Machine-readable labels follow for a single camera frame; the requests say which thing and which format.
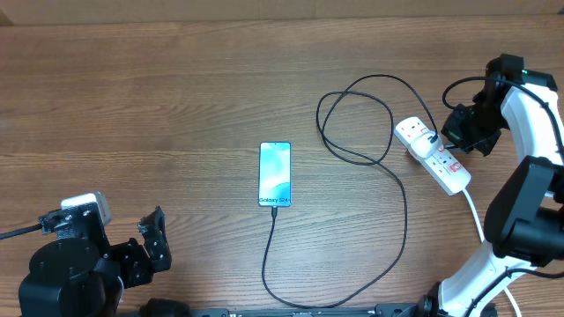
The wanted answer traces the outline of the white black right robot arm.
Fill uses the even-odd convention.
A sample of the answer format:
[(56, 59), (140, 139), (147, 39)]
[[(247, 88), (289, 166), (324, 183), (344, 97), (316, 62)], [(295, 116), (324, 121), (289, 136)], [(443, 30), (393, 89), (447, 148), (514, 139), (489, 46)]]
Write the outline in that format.
[(409, 316), (494, 316), (491, 301), (525, 274), (559, 279), (542, 268), (563, 258), (563, 123), (552, 75), (526, 70), (520, 56), (502, 54), (486, 65), (484, 86), (471, 106), (459, 104), (442, 134), (463, 152), (487, 156), (503, 129), (511, 132), (518, 166), (489, 204), (485, 240), (453, 276), (443, 280)]

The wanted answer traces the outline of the Galaxy S24 smartphone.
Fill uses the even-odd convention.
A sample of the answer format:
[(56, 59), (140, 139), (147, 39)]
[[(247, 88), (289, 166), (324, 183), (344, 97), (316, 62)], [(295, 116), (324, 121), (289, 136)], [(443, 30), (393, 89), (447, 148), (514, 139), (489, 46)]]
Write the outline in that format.
[(292, 146), (289, 142), (262, 142), (259, 146), (258, 205), (292, 204)]

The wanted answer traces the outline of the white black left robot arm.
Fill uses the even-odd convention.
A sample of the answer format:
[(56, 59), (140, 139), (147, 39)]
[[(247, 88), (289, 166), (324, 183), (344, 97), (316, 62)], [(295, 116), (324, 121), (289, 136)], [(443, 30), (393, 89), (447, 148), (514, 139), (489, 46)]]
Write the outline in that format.
[(99, 203), (81, 203), (40, 218), (42, 231), (56, 240), (34, 253), (19, 286), (24, 316), (97, 316), (110, 301), (107, 291), (149, 284), (169, 270), (165, 214), (157, 206), (137, 224), (145, 242), (131, 238), (111, 245)]

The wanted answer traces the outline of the white power strip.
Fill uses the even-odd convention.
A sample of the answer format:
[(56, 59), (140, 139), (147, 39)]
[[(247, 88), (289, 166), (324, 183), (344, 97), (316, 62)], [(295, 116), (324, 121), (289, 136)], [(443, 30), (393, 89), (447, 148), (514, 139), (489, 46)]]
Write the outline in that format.
[(402, 120), (396, 125), (394, 135), (448, 195), (466, 191), (471, 181), (470, 173), (444, 147), (439, 137), (431, 142), (436, 134), (420, 118), (413, 116)]

